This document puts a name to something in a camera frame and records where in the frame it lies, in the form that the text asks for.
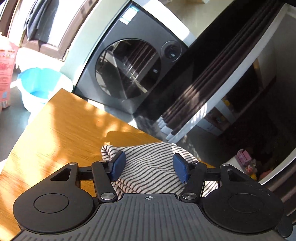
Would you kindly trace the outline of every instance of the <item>silver bolt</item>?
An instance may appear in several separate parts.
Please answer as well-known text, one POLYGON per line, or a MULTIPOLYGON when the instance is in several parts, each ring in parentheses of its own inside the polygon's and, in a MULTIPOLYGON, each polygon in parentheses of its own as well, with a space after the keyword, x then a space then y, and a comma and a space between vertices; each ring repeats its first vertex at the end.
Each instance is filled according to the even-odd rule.
POLYGON ((111 199, 115 198, 115 195, 110 192, 105 192, 101 195, 101 198, 104 200, 111 200, 111 199))
POLYGON ((186 192, 182 195, 183 198, 187 199, 187 200, 193 200, 193 199, 196 199, 197 196, 195 193, 193 192, 186 192))

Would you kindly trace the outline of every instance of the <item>wooden table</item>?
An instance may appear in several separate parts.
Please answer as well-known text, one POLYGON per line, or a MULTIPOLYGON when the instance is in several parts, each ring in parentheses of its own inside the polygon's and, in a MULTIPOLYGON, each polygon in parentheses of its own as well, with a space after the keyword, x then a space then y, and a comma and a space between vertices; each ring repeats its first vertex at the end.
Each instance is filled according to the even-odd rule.
MULTIPOLYGON (((29 124, 0 175, 0 240, 19 231, 12 213, 15 199, 69 162, 90 166, 101 160, 101 147, 132 146, 160 140, 60 90, 29 124)), ((95 195, 90 181, 82 189, 95 195)))

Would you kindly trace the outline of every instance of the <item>dark brown curtain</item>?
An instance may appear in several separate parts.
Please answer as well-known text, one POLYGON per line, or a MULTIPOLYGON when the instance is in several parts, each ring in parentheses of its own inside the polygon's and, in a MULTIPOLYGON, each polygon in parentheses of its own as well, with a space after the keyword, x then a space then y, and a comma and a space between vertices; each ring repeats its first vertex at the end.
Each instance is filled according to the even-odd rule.
POLYGON ((264 186, 282 200, 286 215, 296 224, 296 159, 264 186))
POLYGON ((162 115, 175 135, 225 83, 272 23, 283 3, 266 0, 205 71, 162 115))

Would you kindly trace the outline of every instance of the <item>ribbed gray surface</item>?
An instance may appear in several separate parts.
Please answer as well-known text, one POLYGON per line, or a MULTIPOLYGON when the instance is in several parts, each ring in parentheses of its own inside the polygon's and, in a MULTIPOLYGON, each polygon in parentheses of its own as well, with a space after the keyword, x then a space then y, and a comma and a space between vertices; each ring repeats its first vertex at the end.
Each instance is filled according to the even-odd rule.
POLYGON ((40 235, 23 231, 14 241, 254 241, 284 240, 275 231, 238 235, 211 224, 195 204, 174 194, 124 194, 115 203, 102 204, 84 226, 65 234, 40 235))

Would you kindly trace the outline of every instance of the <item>striped fabric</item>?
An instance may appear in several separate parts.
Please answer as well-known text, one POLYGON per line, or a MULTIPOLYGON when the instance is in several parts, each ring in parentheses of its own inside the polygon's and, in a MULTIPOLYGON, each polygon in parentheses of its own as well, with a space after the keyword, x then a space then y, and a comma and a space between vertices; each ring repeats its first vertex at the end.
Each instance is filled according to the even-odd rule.
MULTIPOLYGON (((130 147, 105 145, 101 149, 103 159, 107 161, 118 151, 126 154, 126 166, 118 181, 112 183, 119 198, 122 193, 176 193, 179 196, 185 184, 174 170, 173 155, 179 153, 188 162, 197 160, 176 144, 165 142, 130 147)), ((217 182, 207 181, 202 196, 217 187, 217 182)))

